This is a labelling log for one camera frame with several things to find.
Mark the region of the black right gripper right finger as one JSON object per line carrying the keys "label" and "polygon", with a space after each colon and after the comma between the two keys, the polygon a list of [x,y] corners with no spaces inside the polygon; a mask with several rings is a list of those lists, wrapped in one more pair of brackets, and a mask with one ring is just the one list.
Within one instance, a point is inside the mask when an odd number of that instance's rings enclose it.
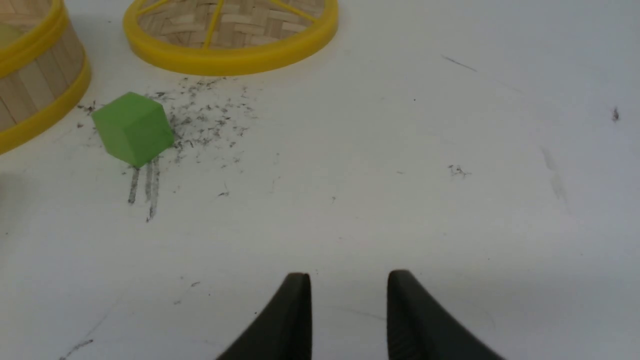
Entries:
{"label": "black right gripper right finger", "polygon": [[407,269],[387,279],[390,360],[502,360],[465,328]]}

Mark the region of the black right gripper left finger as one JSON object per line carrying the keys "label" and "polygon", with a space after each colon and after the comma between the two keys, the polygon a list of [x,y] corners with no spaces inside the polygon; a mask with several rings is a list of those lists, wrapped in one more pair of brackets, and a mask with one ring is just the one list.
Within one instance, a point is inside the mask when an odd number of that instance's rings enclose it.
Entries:
{"label": "black right gripper left finger", "polygon": [[311,360],[313,302],[308,273],[289,273],[262,312],[219,360]]}

